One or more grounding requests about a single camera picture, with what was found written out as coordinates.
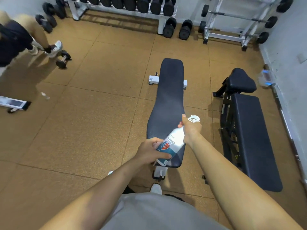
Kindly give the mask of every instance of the forearm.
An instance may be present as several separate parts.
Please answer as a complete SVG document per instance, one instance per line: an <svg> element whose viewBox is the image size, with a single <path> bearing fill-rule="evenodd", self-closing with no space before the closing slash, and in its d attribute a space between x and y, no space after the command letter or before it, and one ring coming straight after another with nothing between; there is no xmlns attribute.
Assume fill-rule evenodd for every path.
<svg viewBox="0 0 307 230"><path fill-rule="evenodd" d="M141 163L131 159L82 194L41 230L97 230L102 227Z"/></svg>
<svg viewBox="0 0 307 230"><path fill-rule="evenodd" d="M301 229L265 191L200 134L190 146L215 198L235 229Z"/></svg>

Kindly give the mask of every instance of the rubber gym floor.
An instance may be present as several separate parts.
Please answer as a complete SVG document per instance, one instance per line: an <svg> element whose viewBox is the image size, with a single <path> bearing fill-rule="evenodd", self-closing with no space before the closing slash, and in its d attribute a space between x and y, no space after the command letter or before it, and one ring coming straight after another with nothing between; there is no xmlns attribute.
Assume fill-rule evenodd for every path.
<svg viewBox="0 0 307 230"><path fill-rule="evenodd" d="M212 39L203 45L197 28L183 41L180 25L168 39L156 34L157 21L96 11L81 21L57 22L48 40L63 42L72 57L68 69L59 70L41 53L22 54L0 77L2 95L33 102L25 112L0 108L0 229L38 229L135 154L157 91L148 76L159 72L164 58L183 61L185 111L201 118L202 135L221 153L221 100L212 91L236 67L255 80L263 67L257 47L242 52ZM307 199L272 92L258 87L251 95L260 99L284 186L268 193L307 229ZM152 170L144 167L131 188L149 191ZM231 229L189 147L182 166L169 169L161 186Z"/></svg>

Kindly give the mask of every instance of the gray shirt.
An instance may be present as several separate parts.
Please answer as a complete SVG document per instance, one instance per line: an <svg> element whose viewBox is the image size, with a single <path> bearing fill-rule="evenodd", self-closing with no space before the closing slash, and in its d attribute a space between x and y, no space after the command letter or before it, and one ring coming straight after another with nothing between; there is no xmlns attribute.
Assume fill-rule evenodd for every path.
<svg viewBox="0 0 307 230"><path fill-rule="evenodd" d="M227 230L214 219L174 197L124 194L101 230Z"/></svg>

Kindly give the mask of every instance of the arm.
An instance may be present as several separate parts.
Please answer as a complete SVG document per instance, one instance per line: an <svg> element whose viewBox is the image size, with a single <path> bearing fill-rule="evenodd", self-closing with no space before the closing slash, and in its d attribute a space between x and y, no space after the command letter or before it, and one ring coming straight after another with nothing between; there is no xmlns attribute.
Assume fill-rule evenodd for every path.
<svg viewBox="0 0 307 230"><path fill-rule="evenodd" d="M158 138L144 141L131 160L66 206L40 230L100 229L138 170L158 158L171 158L170 154L155 150L161 142Z"/></svg>
<svg viewBox="0 0 307 230"><path fill-rule="evenodd" d="M210 188L236 230L302 228L247 175L220 154L199 132L200 123L182 116L184 141L192 148Z"/></svg>

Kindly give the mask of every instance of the person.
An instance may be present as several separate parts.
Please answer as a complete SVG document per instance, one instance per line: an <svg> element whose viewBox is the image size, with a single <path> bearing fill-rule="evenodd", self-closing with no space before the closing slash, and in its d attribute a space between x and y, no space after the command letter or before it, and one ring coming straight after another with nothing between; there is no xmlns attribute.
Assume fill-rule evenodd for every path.
<svg viewBox="0 0 307 230"><path fill-rule="evenodd" d="M33 56L38 54L33 39L42 46L48 57L53 58L62 50L62 42L50 45L42 27L29 15L18 15L10 19L5 11L0 10L0 67L8 66L25 49Z"/></svg>
<svg viewBox="0 0 307 230"><path fill-rule="evenodd" d="M182 115L178 127L183 125L184 142L192 148L217 202L236 230L302 230L280 205L200 134L200 123L192 123ZM132 159L66 206L41 230L226 229L193 206L161 195L157 184L150 193L122 194L129 191L129 181L143 165L170 158L155 150L161 142L158 138L145 140Z"/></svg>

